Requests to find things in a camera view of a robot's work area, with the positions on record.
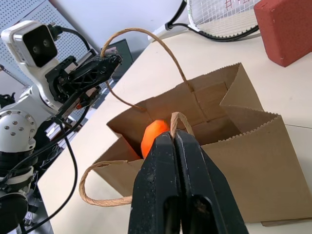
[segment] wire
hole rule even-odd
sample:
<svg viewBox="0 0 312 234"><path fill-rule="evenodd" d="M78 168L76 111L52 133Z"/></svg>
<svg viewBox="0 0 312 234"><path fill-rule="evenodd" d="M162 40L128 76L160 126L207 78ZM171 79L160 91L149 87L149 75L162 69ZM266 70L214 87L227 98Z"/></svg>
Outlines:
<svg viewBox="0 0 312 234"><path fill-rule="evenodd" d="M46 169L44 169L44 167L46 165L49 165L51 162L53 162L59 156L59 149L60 149L60 147L58 145L55 145L53 147L52 152L47 157L48 159L42 162L42 164L40 166L41 169L46 170Z"/></svg>
<svg viewBox="0 0 312 234"><path fill-rule="evenodd" d="M66 32L66 33L72 33L72 34L75 34L76 36L78 36L82 41L83 43L85 44L85 46L87 47L87 50L89 51L90 50L90 46L87 42L87 40L77 31L73 30L73 29L70 29L70 28L63 28L61 27L61 30L63 32Z"/></svg>
<svg viewBox="0 0 312 234"><path fill-rule="evenodd" d="M61 131L63 132L64 136L66 135L66 132L63 128L63 125L60 124L60 129ZM68 150L69 150L69 153L70 153L70 156L72 157L72 160L73 160L73 164L74 164L74 169L75 169L75 178L74 178L74 184L73 184L73 187L72 187L72 190L70 192L70 194L68 195L67 199L63 202L63 204L53 213L51 214L49 217L47 217L45 220L41 221L40 223L38 223L37 225L35 225L34 227L28 229L27 231L25 232L22 232L21 234L27 234L27 233L30 233L32 232L33 230L37 229L38 227L42 226L44 223L46 223L47 221L49 221L51 218L53 218L54 216L56 216L63 208L64 206L68 203L68 201L72 198L74 192L75 192L75 189L76 189L76 186L77 186L77 181L78 181L78 166L77 166L77 162L76 162L76 159L75 159L75 155L74 155L74 152L73 152L73 149L69 143L69 140L67 138L67 136L65 136L65 141L66 141L66 145L68 147Z"/></svg>
<svg viewBox="0 0 312 234"><path fill-rule="evenodd" d="M5 95L0 94L0 108L3 108L7 105L14 103L15 102L14 95L15 93L12 93L11 96L8 94L5 94Z"/></svg>
<svg viewBox="0 0 312 234"><path fill-rule="evenodd" d="M15 167L13 167L9 173L2 179L0 180L0 185L4 184L5 182L7 182L7 180L11 177L11 175L18 170L24 163L32 160L33 158L37 157L39 154L41 154L42 152L46 151L47 149L50 149L51 147L53 147L54 145L56 145L60 140L63 140L65 137L67 137L69 134L71 134L83 121L83 119L85 118L85 116L87 115L88 110L90 109L90 106L87 106L82 114L82 116L80 117L80 119L77 121L77 123L73 126L72 129L68 130L66 133L64 133L62 136L58 137L57 139L55 139L54 141L51 141L49 144L47 144L46 146L42 147L41 149L37 150L35 153L31 154L30 156L24 158L21 162L19 162L18 164L16 164Z"/></svg>

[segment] brown paper bag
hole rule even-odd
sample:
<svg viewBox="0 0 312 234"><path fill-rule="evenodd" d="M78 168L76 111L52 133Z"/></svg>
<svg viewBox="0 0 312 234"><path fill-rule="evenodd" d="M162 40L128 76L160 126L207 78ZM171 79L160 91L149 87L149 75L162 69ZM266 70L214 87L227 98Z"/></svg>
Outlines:
<svg viewBox="0 0 312 234"><path fill-rule="evenodd" d="M184 82L112 119L108 126L123 137L91 169L97 168L100 176L128 196L142 165L142 159L136 159L145 128L156 119L169 123L171 113L181 112L228 180L245 222L311 218L312 197L283 119L263 110L242 64L186 80L175 62ZM121 147L124 154L117 152ZM107 162L116 159L132 162ZM115 206L131 201L88 198L84 191L87 173L79 187L86 202Z"/></svg>

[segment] red foam block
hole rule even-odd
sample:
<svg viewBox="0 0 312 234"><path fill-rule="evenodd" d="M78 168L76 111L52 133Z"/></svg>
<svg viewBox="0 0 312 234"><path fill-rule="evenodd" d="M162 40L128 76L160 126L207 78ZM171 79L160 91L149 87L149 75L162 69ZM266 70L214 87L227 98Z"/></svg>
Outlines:
<svg viewBox="0 0 312 234"><path fill-rule="evenodd" d="M312 0L262 0L254 11L273 62L286 67L312 51Z"/></svg>

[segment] black cable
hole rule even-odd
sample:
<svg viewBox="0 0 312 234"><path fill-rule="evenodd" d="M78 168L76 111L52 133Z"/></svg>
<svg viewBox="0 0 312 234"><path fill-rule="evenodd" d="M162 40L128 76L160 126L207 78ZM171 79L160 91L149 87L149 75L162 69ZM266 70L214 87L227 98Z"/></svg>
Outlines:
<svg viewBox="0 0 312 234"><path fill-rule="evenodd" d="M65 132L65 130L63 128L63 125L60 124L59 126L60 126L61 131L63 132L63 135L65 136L66 132ZM27 234L27 233L32 232L33 230L37 229L38 227L40 227L41 225L43 225L44 223L49 221L51 218L56 216L64 208L64 206L68 203L68 201L72 198L72 196L74 194L74 191L75 191L76 186L77 186L77 181L78 181L78 166L77 166L77 162L76 162L76 159L75 159L75 155L74 155L73 149L72 149L72 147L71 147L71 145L69 143L69 140L68 140L67 136L65 136L64 139L66 141L66 145L68 147L70 156L72 157L73 164L74 164L74 169L75 169L75 178L74 178L74 184L73 184L72 190L71 190L70 194L68 195L67 199L63 202L63 204L53 214L51 214L49 217L47 217L45 220L41 221L40 223L38 223L34 227L28 229L25 232L22 232L21 234Z"/></svg>
<svg viewBox="0 0 312 234"><path fill-rule="evenodd" d="M22 232L26 231L24 221L19 224L19 227Z"/></svg>
<svg viewBox="0 0 312 234"><path fill-rule="evenodd" d="M90 46L89 46L87 40L79 32L77 32L77 31L75 31L73 29L70 29L70 28L63 28L63 27L61 27L61 30L63 32L72 33L72 34L75 34L76 36L78 36L83 41L83 43L86 45L87 50L88 51L90 50Z"/></svg>
<svg viewBox="0 0 312 234"><path fill-rule="evenodd" d="M12 95L8 95L8 94L1 95L0 94L0 109L7 106L7 105L15 103L14 95L15 95L15 93L12 93Z"/></svg>
<svg viewBox="0 0 312 234"><path fill-rule="evenodd" d="M80 119L77 121L77 123L73 126L72 129L68 130L65 134L63 134L62 136L58 137L57 139L55 139L54 141L51 141L49 144L47 144L46 146L42 147L41 149L37 150L35 153L31 154L30 156L24 158L21 162L19 162L18 164L16 164L15 167L13 167L9 173L2 179L0 180L0 185L4 184L11 176L12 174L18 170L24 163L32 160L33 158L37 157L39 154L41 154L42 152L46 151L47 149L53 147L54 145L56 145L60 140L63 140L65 137L67 137L69 134L71 134L83 121L83 119L85 118L85 116L87 115L88 110L90 109L90 106L87 106L82 114L82 116L80 117Z"/></svg>

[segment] tennis racket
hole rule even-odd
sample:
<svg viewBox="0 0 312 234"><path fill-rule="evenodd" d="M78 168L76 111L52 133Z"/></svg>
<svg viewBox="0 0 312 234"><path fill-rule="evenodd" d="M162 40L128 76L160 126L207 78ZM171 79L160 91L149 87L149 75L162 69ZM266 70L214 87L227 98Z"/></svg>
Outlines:
<svg viewBox="0 0 312 234"><path fill-rule="evenodd" d="M183 0L174 17L154 31L158 37L183 26L206 38L232 41L259 29L254 5L260 0ZM175 23L187 7L189 24Z"/></svg>

